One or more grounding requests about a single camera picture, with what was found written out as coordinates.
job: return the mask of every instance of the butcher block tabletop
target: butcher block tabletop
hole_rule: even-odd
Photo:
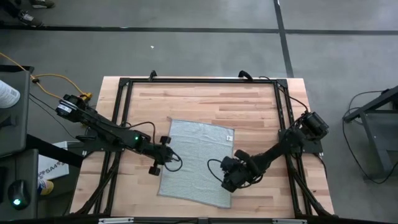
[[[103,79],[96,110],[108,119],[112,117],[120,78],[127,77],[104,77]],[[287,82],[290,95],[309,107],[303,79],[288,78]],[[126,90],[124,90],[121,100],[118,124],[121,122],[125,97]],[[281,98],[281,101],[285,108],[284,98]],[[303,106],[293,100],[292,107],[295,118],[298,118],[304,111]],[[159,142],[161,136],[169,134],[171,118],[233,128],[235,129],[234,150],[242,149],[249,154],[264,152],[276,144],[277,133],[280,129],[274,87],[269,84],[134,84],[127,119],[129,123],[152,121],[156,125],[155,141]],[[136,129],[152,135],[151,125],[142,125]],[[81,208],[98,186],[103,158],[103,152],[94,152],[83,161],[71,212]],[[302,160],[309,189],[323,207],[333,213],[328,182],[322,163],[313,154],[304,154]],[[148,174],[148,169],[152,164],[152,159],[131,151],[125,151],[122,154],[112,216],[294,217],[284,157],[278,158],[271,164],[261,182],[235,191],[232,194],[230,209],[217,208],[179,198],[158,196],[160,176]],[[296,188],[301,211],[304,211],[302,192],[297,184]],[[106,205],[107,195],[108,188],[104,191],[101,210]]]

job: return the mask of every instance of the white bottle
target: white bottle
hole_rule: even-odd
[[[21,94],[18,90],[0,80],[0,108],[10,108],[14,106]]]

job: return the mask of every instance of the yellow cable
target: yellow cable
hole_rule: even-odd
[[[18,64],[16,61],[14,61],[13,59],[9,58],[7,55],[5,55],[5,54],[3,54],[3,53],[1,53],[1,52],[0,52],[0,55],[3,56],[3,57],[5,57],[6,59],[10,60],[12,63],[16,64],[16,65],[17,65],[18,67],[20,67],[22,70],[26,71],[26,69],[24,69],[24,67],[22,67],[21,65],[19,65],[19,64]],[[81,89],[79,89],[79,87],[78,87],[74,82],[72,82],[68,77],[65,77],[65,76],[63,76],[63,75],[51,74],[51,73],[50,73],[50,74],[40,74],[40,75],[36,75],[36,76],[30,75],[30,78],[31,78],[31,79],[35,79],[35,78],[37,78],[37,77],[45,77],[45,76],[53,76],[53,77],[63,78],[63,79],[65,79],[66,81],[68,81],[69,83],[71,83],[82,95],[86,95],[86,96],[90,95],[90,96],[91,96],[91,93],[85,93],[85,92],[83,92]],[[43,92],[45,92],[46,94],[48,94],[48,95],[50,95],[50,96],[53,96],[53,97],[56,97],[56,98],[58,98],[58,99],[62,99],[61,97],[59,97],[59,96],[57,96],[57,95],[55,95],[55,94],[53,94],[53,93],[50,93],[49,91],[45,90],[45,88],[44,88],[40,83],[37,82],[36,85],[38,85],[38,86],[40,87],[40,89],[42,89]]]

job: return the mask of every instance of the green led light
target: green led light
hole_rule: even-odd
[[[14,200],[14,205],[19,205],[20,203],[21,203],[21,200],[19,200],[19,199]]]

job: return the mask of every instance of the gray floor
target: gray floor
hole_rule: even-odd
[[[54,9],[31,12],[45,23],[57,25],[277,28],[271,0],[56,2]],[[279,2],[287,29],[398,29],[395,0]],[[35,74],[67,75],[83,90],[95,94],[92,102],[97,100],[105,75],[148,75],[154,69],[159,75],[227,77],[246,70],[253,76],[286,77],[278,34],[1,30],[0,35],[1,52],[21,64],[33,65]],[[398,36],[288,35],[287,43],[294,75],[304,78],[311,109],[330,125],[323,148],[336,214],[398,222],[397,179],[382,185],[364,182],[341,132],[341,117],[353,95],[397,85]],[[0,63],[9,62],[0,58]],[[48,78],[42,84],[58,95],[76,93],[62,80]],[[32,93],[57,105],[34,86]],[[355,106],[376,96],[361,96]],[[83,132],[79,124],[59,120],[71,133]],[[57,125],[31,104],[30,133],[46,141],[71,140]],[[362,127],[349,124],[346,132],[364,168],[377,170]]]

